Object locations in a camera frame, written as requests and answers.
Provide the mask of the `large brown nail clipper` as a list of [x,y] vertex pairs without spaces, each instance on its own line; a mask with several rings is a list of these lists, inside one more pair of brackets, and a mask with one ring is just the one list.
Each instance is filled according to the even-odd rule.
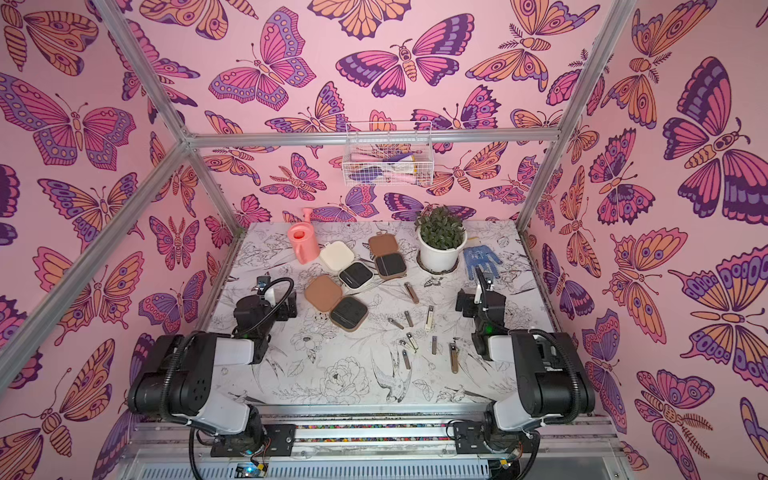
[[411,301],[414,304],[419,304],[420,303],[420,299],[419,299],[419,297],[418,297],[414,287],[411,285],[411,283],[410,282],[405,282],[404,283],[404,287],[405,287],[405,289],[406,289],[406,291],[407,291]]

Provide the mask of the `small silver nail clipper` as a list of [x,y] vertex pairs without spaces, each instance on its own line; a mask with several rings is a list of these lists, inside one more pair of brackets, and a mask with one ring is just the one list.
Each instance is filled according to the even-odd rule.
[[405,330],[405,327],[402,324],[400,324],[398,321],[396,321],[395,319],[388,318],[387,321],[388,321],[388,323],[390,323],[391,325],[399,328],[400,330]]

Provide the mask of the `tan brown clipper case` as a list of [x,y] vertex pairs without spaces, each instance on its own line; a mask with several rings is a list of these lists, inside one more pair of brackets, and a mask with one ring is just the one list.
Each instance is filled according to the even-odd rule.
[[305,298],[319,312],[327,314],[332,324],[346,332],[356,331],[369,313],[368,307],[356,297],[344,295],[329,275],[313,279],[305,289]]

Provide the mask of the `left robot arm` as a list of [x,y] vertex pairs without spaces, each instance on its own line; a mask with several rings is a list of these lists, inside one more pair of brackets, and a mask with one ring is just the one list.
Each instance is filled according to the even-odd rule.
[[186,426],[193,437],[214,437],[217,455],[262,453],[269,444],[258,409],[215,390],[218,367],[254,366],[264,360],[277,321],[297,316],[296,294],[270,301],[265,293],[240,299],[230,335],[196,331],[163,335],[132,381],[127,406],[133,414]]

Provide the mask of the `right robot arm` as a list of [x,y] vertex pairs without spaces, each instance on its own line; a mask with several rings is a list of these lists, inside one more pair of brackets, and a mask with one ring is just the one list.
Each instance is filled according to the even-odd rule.
[[533,439],[539,428],[570,424],[593,412],[596,392],[568,335],[508,328],[506,297],[479,267],[473,278],[475,291],[459,291],[456,310],[473,320],[471,340],[483,360],[512,365],[516,390],[490,401],[483,420],[465,426],[455,442],[460,446],[476,434],[488,451],[518,455],[522,441]]

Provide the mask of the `long brown nail clipper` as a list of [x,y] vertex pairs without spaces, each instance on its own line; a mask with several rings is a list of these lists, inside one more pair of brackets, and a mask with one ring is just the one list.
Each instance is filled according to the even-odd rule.
[[449,343],[449,355],[451,372],[457,374],[459,372],[459,349],[455,342]]

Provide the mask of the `gold nail clipper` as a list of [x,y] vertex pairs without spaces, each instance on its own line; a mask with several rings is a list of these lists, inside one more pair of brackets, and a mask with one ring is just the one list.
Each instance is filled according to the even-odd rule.
[[407,340],[408,340],[408,342],[409,342],[409,344],[410,344],[411,348],[412,348],[412,349],[413,349],[415,352],[417,352],[419,348],[418,348],[418,344],[417,344],[417,342],[416,342],[416,340],[415,340],[414,336],[413,336],[413,335],[412,335],[410,332],[407,332],[407,333],[406,333],[406,338],[407,338]]

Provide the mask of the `dark brown clipper case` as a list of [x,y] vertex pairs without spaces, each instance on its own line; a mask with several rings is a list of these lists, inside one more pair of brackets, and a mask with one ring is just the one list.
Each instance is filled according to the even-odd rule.
[[389,233],[374,235],[369,238],[368,244],[376,271],[383,280],[402,278],[407,275],[407,264],[394,235]]

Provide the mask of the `grey nail clipper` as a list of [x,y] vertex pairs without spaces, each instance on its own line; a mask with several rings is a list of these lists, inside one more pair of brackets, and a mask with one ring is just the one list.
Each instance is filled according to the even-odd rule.
[[410,363],[410,359],[409,359],[409,356],[408,356],[408,352],[405,349],[403,349],[401,351],[401,354],[402,354],[402,359],[403,359],[405,368],[407,370],[411,370],[411,363]]

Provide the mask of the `cream clipper case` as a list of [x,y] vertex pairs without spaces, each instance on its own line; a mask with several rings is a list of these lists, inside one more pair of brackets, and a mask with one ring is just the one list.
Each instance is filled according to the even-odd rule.
[[334,241],[320,250],[319,258],[326,269],[335,274],[350,290],[360,290],[373,280],[372,270],[357,259],[342,241]]

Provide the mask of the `blue gardening glove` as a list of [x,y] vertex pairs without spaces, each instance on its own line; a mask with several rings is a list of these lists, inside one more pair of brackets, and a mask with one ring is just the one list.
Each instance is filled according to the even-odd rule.
[[487,245],[466,247],[463,249],[463,258],[470,280],[475,279],[476,269],[479,268],[486,278],[498,279],[499,266],[503,264],[497,254]]

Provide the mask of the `white potted green plant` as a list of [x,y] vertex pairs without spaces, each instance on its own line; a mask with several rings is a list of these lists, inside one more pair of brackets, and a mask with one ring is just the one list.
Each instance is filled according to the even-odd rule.
[[434,274],[452,271],[467,240],[462,219],[447,206],[438,206],[422,211],[415,225],[423,269]]

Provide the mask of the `pink watering can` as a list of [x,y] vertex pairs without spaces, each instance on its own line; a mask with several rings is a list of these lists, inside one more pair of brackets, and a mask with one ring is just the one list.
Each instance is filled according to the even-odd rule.
[[287,232],[296,259],[302,265],[316,260],[320,255],[320,244],[311,219],[312,213],[312,208],[303,208],[303,217],[293,222]]

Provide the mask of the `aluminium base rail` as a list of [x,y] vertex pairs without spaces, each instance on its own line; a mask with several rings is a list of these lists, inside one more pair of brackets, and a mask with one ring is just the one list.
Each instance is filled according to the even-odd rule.
[[182,427],[145,423],[118,479],[631,479],[602,417],[487,441],[479,404],[270,406],[263,453],[238,456]]

